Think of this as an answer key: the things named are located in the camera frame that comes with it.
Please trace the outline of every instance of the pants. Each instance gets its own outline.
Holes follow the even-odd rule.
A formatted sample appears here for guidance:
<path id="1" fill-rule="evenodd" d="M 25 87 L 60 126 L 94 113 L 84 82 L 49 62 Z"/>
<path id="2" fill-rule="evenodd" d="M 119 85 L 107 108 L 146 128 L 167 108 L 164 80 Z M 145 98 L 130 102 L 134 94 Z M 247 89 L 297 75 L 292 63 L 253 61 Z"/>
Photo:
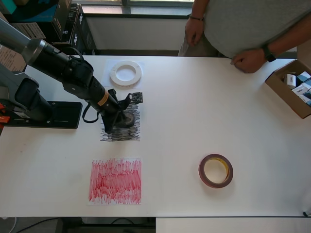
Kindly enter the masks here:
<path id="1" fill-rule="evenodd" d="M 186 37 L 178 53 L 179 57 L 225 57 L 217 49 L 215 49 L 207 40 L 204 34 L 201 39 L 192 47 L 188 45 Z"/>

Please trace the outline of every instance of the black watch strap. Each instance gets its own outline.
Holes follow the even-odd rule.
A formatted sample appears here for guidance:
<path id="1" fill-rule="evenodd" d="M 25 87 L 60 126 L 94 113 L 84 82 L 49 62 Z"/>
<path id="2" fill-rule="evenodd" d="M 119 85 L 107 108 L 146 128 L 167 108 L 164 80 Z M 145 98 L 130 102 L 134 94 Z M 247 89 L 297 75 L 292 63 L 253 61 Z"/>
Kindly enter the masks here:
<path id="1" fill-rule="evenodd" d="M 273 53 L 271 53 L 267 44 L 262 46 L 262 49 L 264 52 L 264 57 L 268 60 L 268 62 L 273 62 L 276 60 L 276 57 L 273 55 Z"/>
<path id="2" fill-rule="evenodd" d="M 202 18 L 197 18 L 197 17 L 194 17 L 194 16 L 192 16 L 192 15 L 190 15 L 189 18 L 196 19 L 196 20 L 199 20 L 199 21 L 203 21 L 203 20 L 204 20 L 204 17 L 202 17 Z"/>

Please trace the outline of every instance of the paper sheet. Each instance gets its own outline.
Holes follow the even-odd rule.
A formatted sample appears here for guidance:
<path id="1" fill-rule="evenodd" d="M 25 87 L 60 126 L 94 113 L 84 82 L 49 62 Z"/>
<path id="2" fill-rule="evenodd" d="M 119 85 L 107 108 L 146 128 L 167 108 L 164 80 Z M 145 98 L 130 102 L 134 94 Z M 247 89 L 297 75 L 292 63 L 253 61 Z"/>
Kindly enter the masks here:
<path id="1" fill-rule="evenodd" d="M 94 160 L 88 202 L 90 205 L 140 204 L 141 159 Z"/>
<path id="2" fill-rule="evenodd" d="M 105 86 L 105 87 L 116 87 L 116 85 L 113 84 L 113 82 L 112 82 L 112 80 L 110 78 L 110 71 L 111 71 L 112 67 L 115 64 L 119 63 L 119 62 L 124 62 L 124 60 L 107 60 L 106 61 L 105 69 L 104 69 L 104 74 L 103 74 L 103 78 L 102 78 L 102 85 L 103 86 Z M 143 62 L 136 62 L 136 63 L 141 68 L 141 79 L 142 79 L 143 78 L 144 63 Z M 120 71 L 120 75 L 127 80 L 126 76 L 130 76 L 131 75 L 131 71 L 129 71 L 129 70 L 121 70 Z M 141 79 L 135 86 L 131 87 L 130 89 L 141 89 Z"/>
<path id="3" fill-rule="evenodd" d="M 126 112 L 132 113 L 135 116 L 134 126 L 130 128 L 117 128 L 114 127 L 114 133 L 107 134 L 105 132 L 103 120 L 101 122 L 101 141 L 115 142 L 115 141 L 131 141 L 140 140 L 140 111 L 137 104 L 130 104 Z"/>

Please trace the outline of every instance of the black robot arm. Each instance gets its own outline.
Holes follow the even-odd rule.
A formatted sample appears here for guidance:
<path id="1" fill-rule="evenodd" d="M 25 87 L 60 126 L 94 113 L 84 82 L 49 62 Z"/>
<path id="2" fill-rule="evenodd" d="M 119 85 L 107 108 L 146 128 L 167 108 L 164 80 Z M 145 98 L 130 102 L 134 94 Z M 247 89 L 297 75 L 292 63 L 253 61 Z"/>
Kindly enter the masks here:
<path id="1" fill-rule="evenodd" d="M 129 94 L 125 100 L 118 101 L 115 90 L 107 91 L 101 85 L 93 76 L 93 67 L 81 55 L 79 58 L 68 56 L 44 40 L 29 39 L 2 19 L 0 44 L 20 53 L 28 65 L 60 81 L 66 91 L 88 102 L 83 119 L 92 106 L 97 116 L 101 115 L 107 133 L 113 132 L 115 125 L 130 127 L 134 124 L 134 116 L 124 110 L 130 103 L 142 102 L 142 96 L 132 98 Z"/>

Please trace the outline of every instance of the person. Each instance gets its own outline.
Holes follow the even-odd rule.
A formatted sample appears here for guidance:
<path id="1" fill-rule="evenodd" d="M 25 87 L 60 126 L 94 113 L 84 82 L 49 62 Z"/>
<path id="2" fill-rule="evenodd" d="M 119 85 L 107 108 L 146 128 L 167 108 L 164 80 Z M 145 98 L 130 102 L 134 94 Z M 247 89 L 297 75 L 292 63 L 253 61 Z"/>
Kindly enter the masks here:
<path id="1" fill-rule="evenodd" d="M 311 0 L 195 0 L 178 56 L 225 56 L 254 73 L 309 39 Z"/>

